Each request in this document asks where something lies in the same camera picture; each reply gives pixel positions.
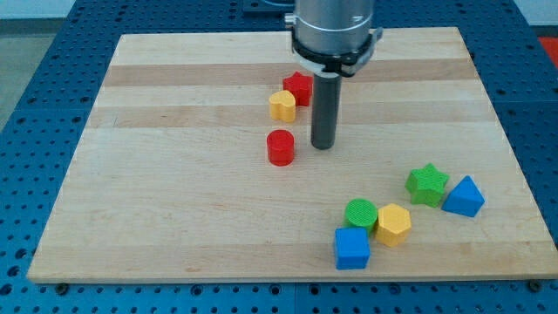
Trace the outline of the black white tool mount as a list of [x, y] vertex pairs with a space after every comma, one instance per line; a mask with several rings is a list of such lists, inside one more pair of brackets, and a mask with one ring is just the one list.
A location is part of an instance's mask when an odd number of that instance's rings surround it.
[[382, 38], [384, 29], [377, 28], [370, 32], [364, 43], [354, 51], [344, 54], [322, 54], [306, 48], [291, 32], [291, 50], [298, 63], [306, 70], [324, 78], [341, 76], [353, 77], [360, 71], [374, 54], [375, 44]]

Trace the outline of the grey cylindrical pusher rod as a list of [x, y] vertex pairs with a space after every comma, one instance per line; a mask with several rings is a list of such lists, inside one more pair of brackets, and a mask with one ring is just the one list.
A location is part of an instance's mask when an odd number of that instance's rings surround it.
[[337, 130], [337, 115], [342, 78], [315, 75], [312, 94], [310, 142], [314, 148], [333, 147]]

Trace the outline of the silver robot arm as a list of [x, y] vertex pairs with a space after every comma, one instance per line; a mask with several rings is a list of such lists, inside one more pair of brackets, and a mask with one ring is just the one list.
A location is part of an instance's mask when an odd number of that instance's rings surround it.
[[383, 30], [371, 28], [371, 0], [295, 0], [284, 16], [291, 49], [300, 65], [313, 73], [311, 145], [333, 147], [342, 79], [370, 61]]

